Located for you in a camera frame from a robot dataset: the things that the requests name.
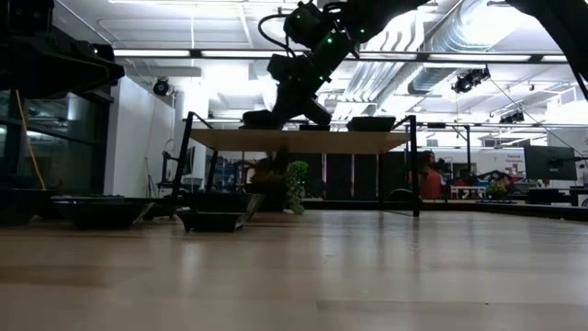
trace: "ceiling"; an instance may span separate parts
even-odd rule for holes
[[[77,39],[108,41],[115,48],[266,50],[275,47],[257,31],[259,20],[275,14],[277,6],[282,5],[288,11],[298,2],[209,0],[193,1],[195,5],[162,5],[171,0],[159,0],[145,5],[148,1],[151,0],[57,0],[54,24]],[[186,2],[174,1],[175,4]],[[416,51],[424,36],[457,2],[436,0],[436,6],[399,17],[390,23],[387,31],[363,47]],[[476,16],[471,24],[476,24],[478,37],[497,39],[491,36],[493,31],[504,30],[485,51],[560,53],[532,17],[512,15]],[[284,38],[280,22],[268,22],[264,28],[270,36]],[[123,64],[128,68],[128,75],[146,85],[152,84],[157,76],[170,76],[172,82],[182,85],[192,76],[202,74],[210,95],[210,112],[216,118],[239,118],[247,110],[264,108],[272,96],[271,89],[275,89],[275,82],[265,71],[266,61],[134,60]],[[412,78],[401,78],[406,67],[402,68],[400,63],[342,63],[334,72],[332,83],[320,91],[323,96],[319,99],[334,112],[336,120],[365,114],[372,105],[375,115],[417,113],[422,121],[497,122],[501,114],[516,109],[513,101],[522,102],[527,111],[540,118],[546,113],[548,102],[563,103],[579,97],[571,70],[561,64],[493,64],[489,69],[495,83],[487,81],[460,96],[450,87],[455,74],[464,68],[454,69],[453,74],[438,82],[425,96],[409,95],[406,86]],[[383,76],[386,70],[396,74]]]

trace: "computer screen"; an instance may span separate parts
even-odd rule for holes
[[[182,176],[192,175],[192,169],[194,168],[194,153],[196,148],[188,148],[186,151],[186,162],[184,163],[184,170]]]
[[[527,179],[578,179],[572,148],[546,146],[525,146],[524,148]]]

